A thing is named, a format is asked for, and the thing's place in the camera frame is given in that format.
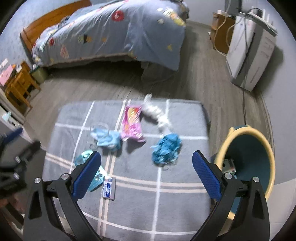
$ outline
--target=metal screw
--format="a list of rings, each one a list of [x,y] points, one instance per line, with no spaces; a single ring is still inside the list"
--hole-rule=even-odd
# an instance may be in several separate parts
[[[21,160],[20,160],[20,158],[18,156],[15,157],[15,160],[17,161],[17,163],[21,162]]]
[[[38,177],[38,178],[36,178],[36,179],[35,179],[35,181],[34,181],[34,182],[37,184],[37,183],[39,183],[40,181],[41,181],[41,178],[40,178],[40,177]]]
[[[224,176],[225,176],[226,179],[231,179],[232,178],[232,175],[230,173],[228,173],[228,172],[225,173]]]
[[[258,177],[253,177],[254,182],[258,183],[260,180]]]
[[[62,175],[61,177],[63,180],[67,180],[69,178],[69,174],[68,173],[65,173]]]
[[[20,176],[19,176],[16,172],[13,174],[13,176],[14,176],[14,178],[15,178],[16,180],[19,180],[19,179],[20,179]]]

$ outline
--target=small box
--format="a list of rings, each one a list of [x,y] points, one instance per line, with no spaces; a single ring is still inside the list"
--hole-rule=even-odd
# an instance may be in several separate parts
[[[115,182],[116,178],[105,176],[102,188],[102,197],[104,199],[115,199]]]

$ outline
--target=yellow bucket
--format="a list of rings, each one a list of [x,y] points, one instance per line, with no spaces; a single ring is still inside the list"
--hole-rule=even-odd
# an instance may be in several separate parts
[[[222,170],[224,159],[232,158],[240,180],[256,176],[268,200],[275,179],[274,153],[264,135],[251,126],[232,127],[215,157],[215,164]],[[240,198],[235,198],[228,218],[233,220]]]

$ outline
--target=gray rug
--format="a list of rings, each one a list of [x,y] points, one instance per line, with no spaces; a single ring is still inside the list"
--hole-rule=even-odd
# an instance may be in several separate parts
[[[95,101],[65,105],[53,130],[43,179],[52,180],[74,168],[73,160],[89,149],[89,128],[98,122],[120,130],[127,104],[141,101]],[[201,150],[209,159],[206,118],[200,102],[157,100],[168,115],[182,147],[176,165],[157,167],[151,146],[161,138],[156,123],[141,120],[145,143],[128,140],[121,150],[99,149],[102,166],[116,177],[115,200],[103,200],[101,188],[78,201],[92,227],[113,240],[190,240],[210,212],[210,198],[192,166],[192,154]],[[60,207],[58,212],[63,216]]]

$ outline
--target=wooden bed frame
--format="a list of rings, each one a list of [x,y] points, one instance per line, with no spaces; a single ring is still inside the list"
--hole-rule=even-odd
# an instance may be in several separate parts
[[[28,51],[31,52],[35,41],[46,28],[58,24],[64,17],[72,15],[76,10],[90,5],[90,0],[81,0],[51,11],[24,27],[20,32],[20,38],[23,40]]]

